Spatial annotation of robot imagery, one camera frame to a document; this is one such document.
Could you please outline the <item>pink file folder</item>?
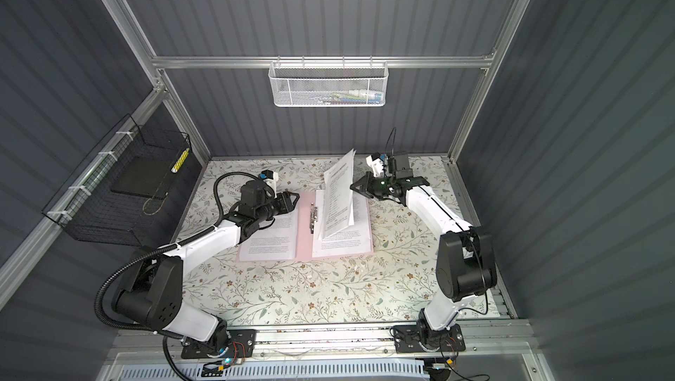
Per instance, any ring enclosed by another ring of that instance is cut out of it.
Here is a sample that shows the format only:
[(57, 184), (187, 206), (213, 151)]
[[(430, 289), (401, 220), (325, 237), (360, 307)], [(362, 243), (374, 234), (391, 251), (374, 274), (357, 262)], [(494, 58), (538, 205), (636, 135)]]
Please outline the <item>pink file folder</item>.
[(309, 211), (311, 203), (314, 203), (318, 207), (318, 215), (320, 215), (320, 210), (323, 206), (323, 191), (318, 190), (316, 192), (301, 194), (300, 201), (296, 207), (296, 210), (299, 210), (299, 219), (297, 251), (293, 261), (316, 261), (326, 259), (313, 259), (311, 257), (313, 242), (313, 234), (311, 234), (309, 230)]

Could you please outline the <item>white sheet with XDOF header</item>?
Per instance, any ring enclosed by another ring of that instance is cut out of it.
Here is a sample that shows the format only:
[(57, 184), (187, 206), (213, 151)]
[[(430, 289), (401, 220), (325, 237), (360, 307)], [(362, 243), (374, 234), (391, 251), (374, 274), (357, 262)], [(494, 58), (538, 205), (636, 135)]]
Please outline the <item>white sheet with XDOF header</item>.
[(355, 150), (351, 149), (324, 173), (323, 208), (320, 214), (320, 240), (343, 231), (352, 223)]

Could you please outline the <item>white printed paper sheet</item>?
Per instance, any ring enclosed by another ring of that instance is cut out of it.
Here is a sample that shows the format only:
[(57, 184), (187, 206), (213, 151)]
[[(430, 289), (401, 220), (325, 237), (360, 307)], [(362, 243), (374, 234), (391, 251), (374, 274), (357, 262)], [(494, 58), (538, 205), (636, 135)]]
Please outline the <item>white printed paper sheet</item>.
[(240, 247), (237, 260), (293, 261), (297, 251), (299, 210), (275, 218), (271, 228), (259, 230)]

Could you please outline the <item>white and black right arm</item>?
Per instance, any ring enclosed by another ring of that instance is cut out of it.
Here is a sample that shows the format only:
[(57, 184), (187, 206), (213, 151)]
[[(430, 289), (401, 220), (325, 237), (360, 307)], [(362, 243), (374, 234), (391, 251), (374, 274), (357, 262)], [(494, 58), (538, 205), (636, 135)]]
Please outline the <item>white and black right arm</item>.
[(446, 206), (426, 178), (413, 174), (406, 153), (375, 153), (366, 162), (369, 171), (353, 182), (351, 190), (408, 208), (439, 240), (435, 266), (439, 289), (420, 311), (415, 332), (407, 334), (402, 326), (393, 326), (392, 335), (404, 353), (464, 350), (463, 340), (452, 333), (455, 321), (463, 311), (475, 312), (471, 302), (486, 297), (497, 284), (491, 234)]

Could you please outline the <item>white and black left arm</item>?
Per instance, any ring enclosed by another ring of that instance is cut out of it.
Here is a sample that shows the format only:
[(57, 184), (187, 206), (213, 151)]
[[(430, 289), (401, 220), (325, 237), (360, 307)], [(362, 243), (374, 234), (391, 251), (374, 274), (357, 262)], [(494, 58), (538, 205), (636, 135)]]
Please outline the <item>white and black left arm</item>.
[[(140, 329), (191, 340), (205, 347), (210, 356), (229, 353), (233, 346), (227, 322), (184, 302), (184, 278), (216, 254), (271, 228), (276, 217), (295, 210), (300, 195), (279, 192), (275, 175), (270, 171), (258, 175), (231, 172), (219, 177), (213, 187), (216, 222), (189, 238), (136, 254), (114, 277), (120, 284), (112, 297), (112, 310)], [(219, 184), (234, 176), (243, 176), (247, 182), (239, 199), (225, 209)]]

